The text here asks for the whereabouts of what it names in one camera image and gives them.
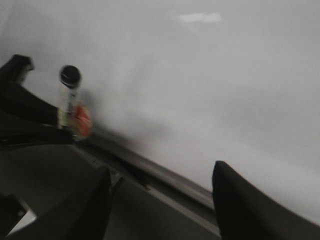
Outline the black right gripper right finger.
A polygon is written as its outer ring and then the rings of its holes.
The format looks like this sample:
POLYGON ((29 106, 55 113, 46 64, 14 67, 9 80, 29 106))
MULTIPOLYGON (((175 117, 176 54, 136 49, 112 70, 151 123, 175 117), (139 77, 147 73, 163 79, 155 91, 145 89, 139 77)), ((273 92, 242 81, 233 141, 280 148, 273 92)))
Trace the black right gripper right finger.
POLYGON ((320 227, 283 207, 224 161, 212 172, 212 200, 223 240, 318 240, 320 227))

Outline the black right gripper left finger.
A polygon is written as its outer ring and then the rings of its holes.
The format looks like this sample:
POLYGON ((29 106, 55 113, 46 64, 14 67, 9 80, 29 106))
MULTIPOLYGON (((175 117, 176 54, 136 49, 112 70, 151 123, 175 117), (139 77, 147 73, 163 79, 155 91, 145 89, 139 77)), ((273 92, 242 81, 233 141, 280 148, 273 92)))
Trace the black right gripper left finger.
POLYGON ((109 222, 112 185, 107 167, 94 170, 80 187, 61 202, 21 228, 33 212, 20 197, 4 197, 6 240, 102 240, 109 222))

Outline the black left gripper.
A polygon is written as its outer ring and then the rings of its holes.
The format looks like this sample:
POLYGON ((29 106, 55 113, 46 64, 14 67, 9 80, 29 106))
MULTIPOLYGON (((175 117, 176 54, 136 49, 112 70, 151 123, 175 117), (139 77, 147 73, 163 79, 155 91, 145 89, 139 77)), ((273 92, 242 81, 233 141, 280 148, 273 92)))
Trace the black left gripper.
POLYGON ((30 147, 73 144, 70 132, 56 128, 58 108, 19 85, 34 69, 32 59, 19 54, 14 54, 0 68, 0 83, 8 83, 0 91, 0 145, 30 147))

